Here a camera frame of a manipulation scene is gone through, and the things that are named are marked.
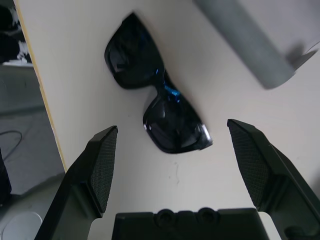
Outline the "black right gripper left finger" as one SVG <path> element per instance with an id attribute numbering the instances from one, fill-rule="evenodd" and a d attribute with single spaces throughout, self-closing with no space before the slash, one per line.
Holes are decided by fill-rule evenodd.
<path id="1" fill-rule="evenodd" d="M 115 167 L 117 126 L 93 136 L 65 173 L 36 234 L 37 240 L 86 240 L 108 204 Z"/>

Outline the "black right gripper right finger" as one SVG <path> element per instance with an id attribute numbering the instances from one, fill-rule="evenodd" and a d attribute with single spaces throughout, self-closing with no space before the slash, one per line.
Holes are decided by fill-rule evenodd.
<path id="1" fill-rule="evenodd" d="M 256 210 L 271 217 L 283 240 L 318 240 L 320 200 L 293 163 L 255 126 L 229 119 L 227 127 Z"/>

